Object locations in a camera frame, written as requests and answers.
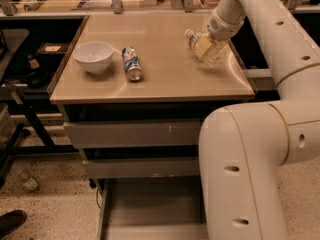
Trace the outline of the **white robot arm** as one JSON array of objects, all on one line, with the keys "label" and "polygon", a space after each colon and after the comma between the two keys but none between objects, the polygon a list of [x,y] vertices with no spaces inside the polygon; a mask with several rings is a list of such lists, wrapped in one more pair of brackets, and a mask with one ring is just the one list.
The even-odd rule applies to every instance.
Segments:
[{"label": "white robot arm", "polygon": [[208,29],[217,40],[248,18],[277,101],[219,108],[203,122],[199,165],[210,240],[287,240],[274,170],[319,154],[318,45],[280,0],[221,0]]}]

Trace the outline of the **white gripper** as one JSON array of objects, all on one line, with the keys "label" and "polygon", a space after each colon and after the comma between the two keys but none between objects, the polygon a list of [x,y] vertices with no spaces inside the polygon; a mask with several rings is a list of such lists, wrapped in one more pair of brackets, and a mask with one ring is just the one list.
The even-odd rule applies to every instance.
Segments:
[{"label": "white gripper", "polygon": [[[244,23],[244,15],[240,15],[234,22],[227,20],[219,15],[218,9],[215,8],[207,24],[208,33],[215,39],[216,47],[223,49],[228,45],[230,38],[235,36]],[[212,46],[212,38],[207,34],[197,34],[194,45],[195,55],[202,60]]]}]

